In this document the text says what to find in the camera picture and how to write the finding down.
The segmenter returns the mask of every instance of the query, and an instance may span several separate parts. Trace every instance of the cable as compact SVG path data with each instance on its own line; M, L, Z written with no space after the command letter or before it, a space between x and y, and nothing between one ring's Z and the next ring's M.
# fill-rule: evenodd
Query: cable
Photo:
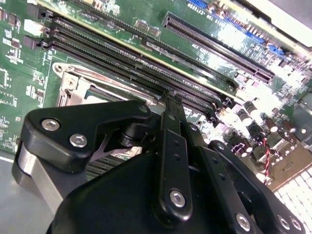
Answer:
M270 167L270 148L267 144L267 139L263 139L263 146L265 147L265 155L266 155L266 162L265 162L265 177L263 183L266 184L268 177L269 177L269 167Z

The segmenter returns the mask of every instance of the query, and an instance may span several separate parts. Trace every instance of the ram slot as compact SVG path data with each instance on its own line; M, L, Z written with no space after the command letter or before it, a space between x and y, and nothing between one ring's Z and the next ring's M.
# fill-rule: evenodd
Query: ram slot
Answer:
M113 22L116 26L122 28L123 30L133 34L134 36L137 36L139 38L141 38L144 41L149 42L150 44L152 44L153 46L158 47L162 52L162 54L164 56L166 56L166 54L170 54L172 56L170 56L170 59L172 59L172 57L175 57L174 60L175 62L184 65L188 68L190 68L193 71L198 72L199 74L201 74L202 76L204 76L206 73L213 75L216 79L222 81L222 82L226 82L229 86L231 86L234 90L239 88L238 84L233 82L233 80L225 75L223 75L222 73L220 73L217 70L214 70L212 68L207 67L206 65L196 61L194 58L190 57L189 55L183 53L182 51L179 51L159 40L154 39L153 37L147 35L146 33L143 33L139 30L137 30L136 28L134 28L131 25L126 24L125 22L120 21L119 19L101 12L99 10L97 10L94 6L86 3L83 0L66 0L67 2L70 2L76 6L78 6L79 8L88 11L91 14L94 14L95 16L99 17L100 20L108 20Z
M190 89L185 89L182 85L175 82L169 82L155 74L149 74L142 70L140 66L129 61L127 58L116 58L113 53L108 54L99 47L94 47L92 43L81 43L79 40L70 38L70 36L60 32L53 32L44 43L44 48L54 48L58 51L67 53L82 62L92 64L96 68L111 72L112 75L122 78L128 78L134 84L139 85L150 92L162 95L166 91L175 90L177 94L184 99L187 106L193 110L205 113L211 109L211 103L202 97L195 95Z
M202 49L205 49L209 53L224 59L237 69L244 71L253 78L256 78L264 83L269 83L275 76L274 73L265 67L256 64L251 59L239 54L237 51L212 38L205 32L170 12L167 14L163 22L163 26L172 33L182 37L192 44L199 46Z
M79 42L93 45L93 48L99 48L105 53L109 53L112 57L118 57L118 59L124 60L124 57L135 65L139 66L142 70L152 72L155 76L161 76L163 80L169 82L179 83L180 86L187 88L190 92L196 93L201 99L206 101L221 104L219 94L204 87L188 77L182 76L179 73L170 70L169 68L155 63L153 60L146 58L145 56L129 50L128 48L121 46L111 40L100 35L95 35L92 31L89 31L81 26L69 22L63 18L55 18L54 24L57 28L53 28L58 34L62 34L63 37L71 37Z

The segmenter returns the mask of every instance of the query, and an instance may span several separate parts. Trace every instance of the silver screw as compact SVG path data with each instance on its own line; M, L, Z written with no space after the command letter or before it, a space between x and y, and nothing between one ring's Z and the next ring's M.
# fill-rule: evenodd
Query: silver screw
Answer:
M60 125L55 119L47 118L41 122L42 127L47 131L56 131Z
M146 106L139 106L140 111L147 113L147 107Z
M250 223L248 219L241 213L237 213L235 217L240 227L244 229L245 231L249 232L251 227L250 227Z
M224 146L221 143L218 143L217 146L219 147L219 149L224 150Z
M297 228L299 231L301 231L301 225L300 225L300 223L299 223L297 220L295 220L294 218L292 218L292 217L291 217L291 221L292 221L293 226L294 226L295 228Z
M170 200L174 203L177 207L185 206L185 198L182 193L177 190L172 190L170 192Z
M191 129L192 129L193 131L197 131L196 126L195 126L195 125L193 125L193 124L191 124Z
M168 114L168 116L169 116L169 118L172 119L172 120L175 120L175 119L176 119L176 118L175 118L173 115L171 115L171 114Z
M82 134L73 134L69 138L69 142L77 148L83 148L88 143L87 138Z
M280 222L280 224L286 229L286 230L290 230L290 226L288 224L288 222L282 217L282 216L277 216L278 221Z

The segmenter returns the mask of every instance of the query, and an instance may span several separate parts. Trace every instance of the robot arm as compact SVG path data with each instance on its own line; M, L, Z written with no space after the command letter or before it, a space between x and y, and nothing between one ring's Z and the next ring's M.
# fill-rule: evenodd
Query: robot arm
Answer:
M46 200L48 234L304 234L302 223L222 142L207 145L165 98L30 112L13 175ZM91 180L86 165L133 146L142 153Z

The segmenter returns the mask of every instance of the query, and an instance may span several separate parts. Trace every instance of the motherboard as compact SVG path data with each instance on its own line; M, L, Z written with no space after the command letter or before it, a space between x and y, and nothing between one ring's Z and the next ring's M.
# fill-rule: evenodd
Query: motherboard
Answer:
M10 153L33 109L139 99L161 113L173 92L207 143L260 163L265 143L273 166L296 148L293 107L312 88L310 49L236 1L0 0L0 40Z

